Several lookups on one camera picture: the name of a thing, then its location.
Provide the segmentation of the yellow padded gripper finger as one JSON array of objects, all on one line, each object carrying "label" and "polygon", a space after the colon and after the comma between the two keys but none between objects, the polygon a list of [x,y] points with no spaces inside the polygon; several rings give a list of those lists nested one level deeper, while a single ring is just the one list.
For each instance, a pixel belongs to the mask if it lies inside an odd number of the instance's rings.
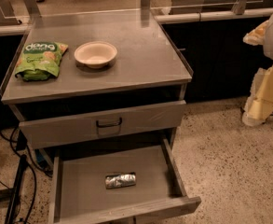
[{"label": "yellow padded gripper finger", "polygon": [[247,126],[257,126],[273,113],[273,65],[268,69],[259,68],[244,106],[242,122]]},{"label": "yellow padded gripper finger", "polygon": [[243,37],[243,42],[252,46],[263,45],[267,25],[268,21],[262,22]]}]

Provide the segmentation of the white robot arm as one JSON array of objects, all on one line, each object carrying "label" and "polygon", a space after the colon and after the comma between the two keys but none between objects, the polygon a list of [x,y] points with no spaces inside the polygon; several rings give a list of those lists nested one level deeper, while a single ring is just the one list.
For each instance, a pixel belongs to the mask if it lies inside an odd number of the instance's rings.
[{"label": "white robot arm", "polygon": [[[273,61],[273,14],[243,37],[249,45],[262,45],[264,54]],[[250,96],[243,108],[242,122],[248,126],[264,123],[273,114],[273,65],[259,68],[253,77]]]}]

